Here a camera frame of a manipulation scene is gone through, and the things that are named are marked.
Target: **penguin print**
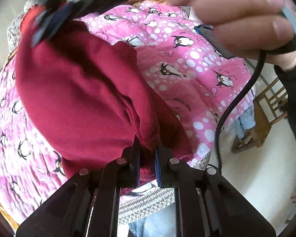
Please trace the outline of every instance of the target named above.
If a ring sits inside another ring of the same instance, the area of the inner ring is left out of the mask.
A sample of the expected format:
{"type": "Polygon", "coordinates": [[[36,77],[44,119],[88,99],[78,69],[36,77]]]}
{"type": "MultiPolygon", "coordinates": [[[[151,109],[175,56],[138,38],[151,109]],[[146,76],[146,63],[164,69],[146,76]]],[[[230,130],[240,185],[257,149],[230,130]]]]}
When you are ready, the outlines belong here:
{"type": "Polygon", "coordinates": [[[106,20],[113,20],[113,21],[117,21],[117,20],[120,20],[121,18],[117,17],[117,16],[114,16],[114,15],[105,15],[104,18],[106,20]]]}
{"type": "Polygon", "coordinates": [[[176,17],[175,12],[170,12],[170,13],[168,14],[168,17],[176,17]]]}
{"type": "Polygon", "coordinates": [[[162,63],[160,72],[164,76],[177,76],[180,78],[187,77],[186,75],[180,73],[174,66],[170,64],[162,63]]]}
{"type": "Polygon", "coordinates": [[[224,56],[214,48],[214,52],[217,56],[224,58],[224,56]]]}
{"type": "Polygon", "coordinates": [[[18,155],[26,160],[26,157],[30,155],[30,149],[29,145],[27,143],[27,139],[24,139],[23,141],[20,141],[19,146],[18,146],[18,155]]]}
{"type": "Polygon", "coordinates": [[[214,118],[215,118],[216,124],[218,124],[218,122],[220,121],[220,117],[218,116],[217,113],[214,113],[214,118]]]}
{"type": "Polygon", "coordinates": [[[152,14],[157,14],[157,15],[160,15],[161,14],[161,12],[160,11],[157,11],[157,9],[155,9],[155,8],[149,8],[149,11],[148,11],[149,13],[152,13],[152,14]]]}
{"type": "Polygon", "coordinates": [[[176,118],[181,121],[181,116],[180,113],[177,113],[176,111],[172,111],[174,113],[174,115],[176,116],[176,118]]]}
{"type": "Polygon", "coordinates": [[[3,98],[1,101],[0,101],[0,108],[2,108],[6,103],[6,100],[5,98],[3,98]]]}
{"type": "Polygon", "coordinates": [[[138,47],[141,45],[145,45],[139,37],[134,37],[133,39],[126,40],[126,43],[129,43],[131,47],[138,47]]]}
{"type": "Polygon", "coordinates": [[[12,188],[10,189],[11,191],[14,191],[17,196],[20,197],[21,194],[21,188],[19,187],[18,183],[14,180],[11,182],[12,188]]]}
{"type": "Polygon", "coordinates": [[[8,142],[7,136],[2,132],[2,135],[0,136],[0,143],[6,147],[8,142]]]}
{"type": "Polygon", "coordinates": [[[155,20],[152,20],[148,24],[145,24],[145,25],[149,26],[149,27],[157,27],[158,23],[155,20]]]}
{"type": "Polygon", "coordinates": [[[22,110],[23,109],[23,105],[22,105],[22,102],[21,102],[21,100],[16,100],[15,102],[14,102],[14,105],[13,105],[13,108],[12,108],[12,112],[14,113],[14,114],[17,114],[20,110],[22,110]]]}
{"type": "Polygon", "coordinates": [[[65,176],[65,172],[62,168],[62,157],[57,152],[54,151],[54,153],[56,153],[58,157],[58,159],[55,161],[56,169],[54,170],[54,172],[60,172],[63,176],[65,176]]]}
{"type": "Polygon", "coordinates": [[[174,37],[174,44],[175,47],[173,47],[173,49],[178,48],[179,46],[183,46],[183,47],[191,47],[194,44],[194,41],[188,37],[184,37],[184,36],[172,36],[174,37]]]}
{"type": "Polygon", "coordinates": [[[126,12],[139,13],[140,10],[139,9],[136,9],[136,8],[129,7],[126,12]]]}
{"type": "Polygon", "coordinates": [[[232,80],[230,79],[230,77],[227,77],[227,76],[224,76],[222,74],[219,74],[215,70],[213,70],[213,71],[217,74],[217,80],[218,80],[217,86],[226,86],[226,87],[233,88],[234,83],[232,82],[232,80]]]}

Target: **black device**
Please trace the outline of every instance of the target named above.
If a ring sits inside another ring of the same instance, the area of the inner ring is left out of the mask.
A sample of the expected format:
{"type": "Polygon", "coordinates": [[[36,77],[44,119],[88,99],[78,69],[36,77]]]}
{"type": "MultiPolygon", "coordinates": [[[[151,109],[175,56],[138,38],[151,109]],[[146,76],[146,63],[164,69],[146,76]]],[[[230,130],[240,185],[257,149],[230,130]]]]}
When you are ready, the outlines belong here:
{"type": "MultiPolygon", "coordinates": [[[[99,170],[81,169],[18,228],[16,237],[117,235],[121,188],[139,180],[137,137],[122,157],[99,170]]],[[[191,168],[161,144],[155,151],[158,186],[175,189],[177,237],[276,237],[269,222],[214,168],[191,168]]]]}

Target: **red fabric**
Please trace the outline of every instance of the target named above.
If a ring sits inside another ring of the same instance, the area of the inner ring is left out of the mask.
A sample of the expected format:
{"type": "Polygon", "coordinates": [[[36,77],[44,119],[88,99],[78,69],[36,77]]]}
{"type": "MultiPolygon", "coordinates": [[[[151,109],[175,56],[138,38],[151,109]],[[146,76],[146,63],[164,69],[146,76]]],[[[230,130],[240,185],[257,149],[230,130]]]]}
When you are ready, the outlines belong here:
{"type": "Polygon", "coordinates": [[[142,154],[143,180],[153,178],[159,136],[177,158],[192,158],[180,122],[138,70],[134,48],[110,46],[78,21],[32,49],[33,32],[18,50],[16,84],[29,117],[62,155],[68,178],[119,158],[135,135],[149,150],[142,154]]]}

